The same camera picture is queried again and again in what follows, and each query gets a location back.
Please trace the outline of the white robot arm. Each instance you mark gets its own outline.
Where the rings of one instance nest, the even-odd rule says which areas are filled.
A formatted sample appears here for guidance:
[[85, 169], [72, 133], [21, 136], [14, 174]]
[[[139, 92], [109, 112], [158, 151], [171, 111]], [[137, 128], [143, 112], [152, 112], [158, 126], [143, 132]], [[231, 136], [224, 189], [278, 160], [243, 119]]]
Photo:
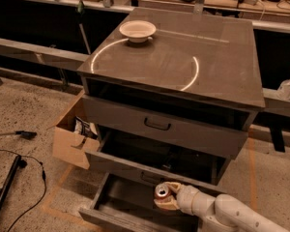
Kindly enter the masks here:
[[179, 210], [196, 216], [215, 232], [289, 232], [256, 213], [249, 206], [228, 194], [213, 197], [193, 186], [163, 182], [155, 188], [155, 204], [163, 210]]

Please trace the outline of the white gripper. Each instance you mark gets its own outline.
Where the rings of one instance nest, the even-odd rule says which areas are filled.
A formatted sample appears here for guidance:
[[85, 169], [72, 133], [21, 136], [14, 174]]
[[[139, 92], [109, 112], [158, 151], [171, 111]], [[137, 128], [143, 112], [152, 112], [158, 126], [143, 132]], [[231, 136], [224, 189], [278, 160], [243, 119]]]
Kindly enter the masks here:
[[177, 193], [174, 197], [155, 199], [155, 204], [163, 210], [180, 210], [191, 216], [208, 216], [214, 213], [215, 198], [193, 186], [182, 186], [178, 182], [165, 183], [171, 191]]

